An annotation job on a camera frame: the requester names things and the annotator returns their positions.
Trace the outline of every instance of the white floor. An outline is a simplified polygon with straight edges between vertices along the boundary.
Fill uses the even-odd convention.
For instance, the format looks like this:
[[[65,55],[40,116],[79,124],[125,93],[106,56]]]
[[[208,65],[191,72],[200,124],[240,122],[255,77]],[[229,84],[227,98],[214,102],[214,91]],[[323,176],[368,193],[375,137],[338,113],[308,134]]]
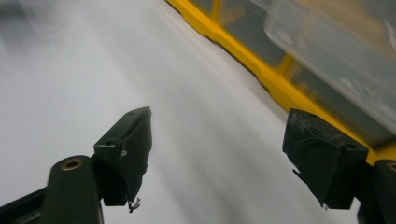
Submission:
[[[0,205],[149,105],[142,206],[105,223],[357,223],[356,203],[325,211],[292,173],[287,113],[163,0],[19,2],[0,3]]]

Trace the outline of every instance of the yellow plastic edge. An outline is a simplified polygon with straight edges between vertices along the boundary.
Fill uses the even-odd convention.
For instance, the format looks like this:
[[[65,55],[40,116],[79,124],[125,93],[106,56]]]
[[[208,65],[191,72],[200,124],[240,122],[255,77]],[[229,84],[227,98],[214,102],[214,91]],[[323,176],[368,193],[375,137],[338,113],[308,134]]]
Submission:
[[[373,150],[364,142],[363,139],[360,139],[356,134],[350,131],[347,126],[339,122],[319,105],[316,105],[307,96],[302,94],[297,90],[297,88],[283,78],[282,73],[290,65],[290,62],[292,61],[291,56],[285,56],[283,62],[278,68],[272,68],[259,59],[249,49],[235,40],[230,34],[222,29],[218,23],[216,23],[217,16],[219,15],[219,12],[217,11],[219,10],[219,7],[214,6],[215,11],[212,13],[212,17],[214,17],[212,19],[214,20],[211,20],[205,13],[187,0],[167,0],[167,2],[173,6],[180,13],[186,23],[188,23],[200,35],[206,36],[212,41],[222,45],[242,64],[250,69],[262,85],[267,88],[272,98],[286,111],[290,111],[291,108],[303,109],[327,120],[337,129],[348,134],[370,149],[366,160],[370,164],[374,164],[375,161],[382,159],[396,160],[396,142]]]

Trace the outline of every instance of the clear plastic panel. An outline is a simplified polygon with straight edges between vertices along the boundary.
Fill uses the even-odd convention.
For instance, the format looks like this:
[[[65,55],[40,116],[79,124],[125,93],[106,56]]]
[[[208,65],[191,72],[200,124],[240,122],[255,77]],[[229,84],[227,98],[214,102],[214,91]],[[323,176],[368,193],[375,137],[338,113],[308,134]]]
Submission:
[[[190,0],[190,2],[201,9],[206,15],[211,15],[213,7],[212,0]]]
[[[221,6],[221,26],[253,53],[273,67],[285,52],[275,45],[262,29],[267,12],[249,0],[225,0]]]
[[[294,62],[285,76],[300,91],[341,120],[371,146],[375,147],[395,139],[395,135],[377,120],[301,64]]]
[[[265,31],[318,80],[396,134],[395,2],[276,0]]]

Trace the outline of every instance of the white surface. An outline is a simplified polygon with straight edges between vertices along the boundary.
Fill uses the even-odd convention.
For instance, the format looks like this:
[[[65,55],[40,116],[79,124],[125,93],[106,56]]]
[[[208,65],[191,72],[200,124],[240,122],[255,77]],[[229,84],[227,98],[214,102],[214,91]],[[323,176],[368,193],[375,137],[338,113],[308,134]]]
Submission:
[[[153,149],[132,215],[105,223],[357,223],[325,211],[282,152],[284,112],[164,1],[21,2],[0,18],[0,204],[149,105]]]

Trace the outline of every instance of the yellow frame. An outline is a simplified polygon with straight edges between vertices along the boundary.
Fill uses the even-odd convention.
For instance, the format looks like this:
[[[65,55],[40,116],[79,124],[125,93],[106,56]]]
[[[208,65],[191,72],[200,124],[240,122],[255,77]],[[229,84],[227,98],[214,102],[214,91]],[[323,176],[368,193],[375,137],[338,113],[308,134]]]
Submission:
[[[213,10],[210,16],[206,16],[198,7],[187,0],[167,0],[183,17],[183,19],[200,35],[207,36],[216,43],[226,48],[235,58],[250,69],[258,78],[260,83],[270,92],[273,99],[286,111],[291,108],[302,109],[314,113],[330,122],[342,132],[353,137],[363,145],[367,146],[369,155],[367,162],[374,164],[380,159],[396,160],[396,142],[387,144],[381,148],[373,149],[348,129],[346,125],[334,118],[325,109],[315,104],[309,97],[301,93],[296,87],[288,82],[283,74],[288,70],[292,57],[287,55],[278,68],[273,68],[258,58],[242,43],[233,38],[219,25],[219,11],[221,0],[213,1]]]

